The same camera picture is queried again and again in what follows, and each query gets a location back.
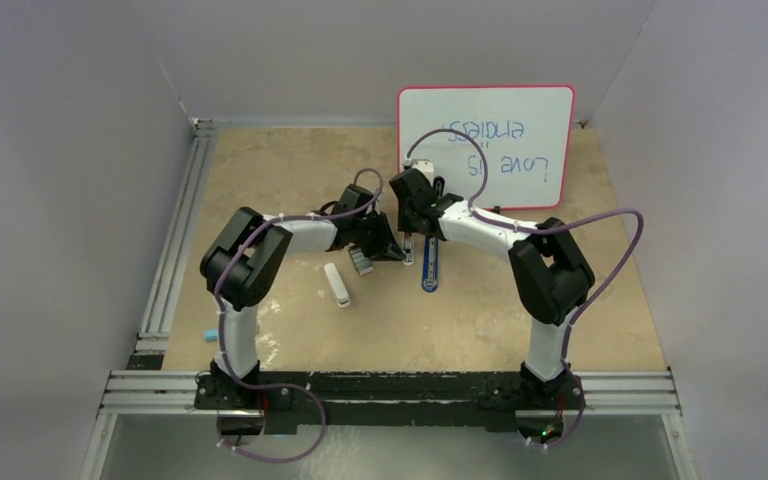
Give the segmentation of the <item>pink white eraser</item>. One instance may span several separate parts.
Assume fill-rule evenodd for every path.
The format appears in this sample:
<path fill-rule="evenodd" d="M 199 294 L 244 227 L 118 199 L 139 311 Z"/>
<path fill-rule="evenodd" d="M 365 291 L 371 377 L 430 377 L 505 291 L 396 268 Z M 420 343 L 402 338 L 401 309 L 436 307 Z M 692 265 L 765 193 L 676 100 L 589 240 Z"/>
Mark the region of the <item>pink white eraser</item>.
<path fill-rule="evenodd" d="M 413 236 L 410 233 L 404 233 L 402 237 L 402 249 L 404 252 L 404 259 L 402 263 L 406 266 L 411 266 L 415 263 L 415 246 Z"/>

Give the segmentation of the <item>blue lighter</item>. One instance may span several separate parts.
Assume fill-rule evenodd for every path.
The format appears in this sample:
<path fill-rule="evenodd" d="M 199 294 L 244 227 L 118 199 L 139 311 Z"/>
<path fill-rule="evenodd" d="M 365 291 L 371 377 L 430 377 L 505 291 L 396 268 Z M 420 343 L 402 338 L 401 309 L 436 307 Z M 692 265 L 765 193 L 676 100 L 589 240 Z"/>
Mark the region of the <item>blue lighter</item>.
<path fill-rule="evenodd" d="M 433 293 L 439 286 L 439 240 L 426 237 L 423 250 L 423 276 L 421 287 L 426 293 Z"/>

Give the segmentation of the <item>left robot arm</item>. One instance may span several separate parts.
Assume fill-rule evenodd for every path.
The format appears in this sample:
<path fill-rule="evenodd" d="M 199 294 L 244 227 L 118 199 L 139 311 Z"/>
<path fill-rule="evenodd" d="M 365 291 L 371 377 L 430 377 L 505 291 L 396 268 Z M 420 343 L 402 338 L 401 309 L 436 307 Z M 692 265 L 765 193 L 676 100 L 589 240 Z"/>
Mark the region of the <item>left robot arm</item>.
<path fill-rule="evenodd" d="M 265 215 L 241 207 L 204 254 L 199 270 L 218 313 L 213 374 L 224 377 L 219 395 L 232 408 L 249 407 L 267 388 L 259 379 L 257 313 L 287 256 L 348 250 L 360 271 L 375 261 L 405 259 L 376 206 L 379 195 L 351 184 L 339 199 L 306 214 Z"/>

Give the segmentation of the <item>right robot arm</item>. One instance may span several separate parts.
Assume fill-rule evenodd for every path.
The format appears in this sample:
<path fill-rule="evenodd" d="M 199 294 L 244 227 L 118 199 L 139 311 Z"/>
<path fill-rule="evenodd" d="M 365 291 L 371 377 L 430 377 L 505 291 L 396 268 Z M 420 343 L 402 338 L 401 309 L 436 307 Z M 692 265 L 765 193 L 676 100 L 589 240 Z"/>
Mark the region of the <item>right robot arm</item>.
<path fill-rule="evenodd" d="M 389 180 L 398 201 L 399 230 L 476 247 L 509 265 L 532 319 L 521 392 L 536 407 L 556 399 L 571 379 L 566 345 L 573 318 L 588 300 L 595 275 L 564 223 L 554 217 L 517 224 L 456 195 L 436 194 L 418 168 Z"/>

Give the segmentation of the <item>pink framed whiteboard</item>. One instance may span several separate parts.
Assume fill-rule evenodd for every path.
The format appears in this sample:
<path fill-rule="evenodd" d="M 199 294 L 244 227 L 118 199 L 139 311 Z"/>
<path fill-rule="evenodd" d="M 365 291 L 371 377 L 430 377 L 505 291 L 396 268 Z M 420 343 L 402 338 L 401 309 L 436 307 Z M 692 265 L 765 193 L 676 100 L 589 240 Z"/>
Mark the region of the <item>pink framed whiteboard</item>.
<path fill-rule="evenodd" d="M 570 85 L 416 86 L 399 92 L 400 158 L 428 160 L 447 191 L 486 209 L 559 204 L 576 93 Z"/>

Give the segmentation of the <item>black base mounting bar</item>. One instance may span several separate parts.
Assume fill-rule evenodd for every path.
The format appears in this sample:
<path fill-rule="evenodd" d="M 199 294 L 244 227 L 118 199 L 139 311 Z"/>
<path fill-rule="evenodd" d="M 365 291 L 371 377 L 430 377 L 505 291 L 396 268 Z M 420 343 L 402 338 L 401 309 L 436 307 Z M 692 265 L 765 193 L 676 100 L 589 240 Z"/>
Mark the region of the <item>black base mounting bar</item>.
<path fill-rule="evenodd" d="M 526 369 L 467 372 L 260 371 L 244 388 L 219 369 L 196 378 L 197 410 L 258 415 L 271 435 L 301 426 L 481 427 L 552 438 L 585 406 L 569 373 L 542 383 Z"/>

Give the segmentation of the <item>left aluminium rail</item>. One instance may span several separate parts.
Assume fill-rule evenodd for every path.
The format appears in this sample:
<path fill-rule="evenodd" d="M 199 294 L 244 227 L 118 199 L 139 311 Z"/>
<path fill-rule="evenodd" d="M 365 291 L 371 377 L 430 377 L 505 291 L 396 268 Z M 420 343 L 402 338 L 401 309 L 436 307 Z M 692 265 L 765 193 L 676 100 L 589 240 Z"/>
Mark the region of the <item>left aluminium rail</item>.
<path fill-rule="evenodd" d="M 159 354 L 167 349 L 219 132 L 213 120 L 198 119 L 194 123 L 187 169 L 137 334 L 138 354 Z"/>

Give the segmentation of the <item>aluminium rail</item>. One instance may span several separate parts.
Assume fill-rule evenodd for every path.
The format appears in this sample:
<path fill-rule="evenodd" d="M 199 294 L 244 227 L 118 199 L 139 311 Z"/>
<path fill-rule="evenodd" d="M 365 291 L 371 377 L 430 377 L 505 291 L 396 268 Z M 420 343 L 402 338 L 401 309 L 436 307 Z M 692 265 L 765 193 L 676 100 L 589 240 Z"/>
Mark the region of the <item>aluminium rail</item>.
<path fill-rule="evenodd" d="M 515 407 L 532 414 L 674 414 L 681 410 L 672 375 L 654 372 L 582 372 L 549 395 L 525 388 L 516 372 L 267 371 L 277 384 L 265 393 L 227 390 L 205 372 L 114 371 L 100 410 L 104 414 L 252 414 L 286 410 L 315 395 L 324 404 L 471 403 Z"/>
<path fill-rule="evenodd" d="M 187 169 L 137 334 L 138 354 L 159 354 L 167 349 L 219 132 L 213 120 L 198 119 L 194 123 Z"/>

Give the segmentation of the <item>front aluminium rail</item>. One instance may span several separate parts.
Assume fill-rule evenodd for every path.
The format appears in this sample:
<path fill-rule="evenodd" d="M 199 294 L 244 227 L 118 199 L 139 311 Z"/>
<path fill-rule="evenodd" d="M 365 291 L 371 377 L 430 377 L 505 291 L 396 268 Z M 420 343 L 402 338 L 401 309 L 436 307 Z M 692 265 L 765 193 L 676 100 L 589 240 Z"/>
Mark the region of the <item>front aluminium rail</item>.
<path fill-rule="evenodd" d="M 674 414 L 681 410 L 672 375 L 654 372 L 582 372 L 549 395 L 525 388 L 516 372 L 267 371 L 277 384 L 265 393 L 227 390 L 205 372 L 114 371 L 100 410 L 104 414 L 252 414 L 286 410 L 315 395 L 324 404 L 471 403 L 515 407 L 532 414 Z"/>

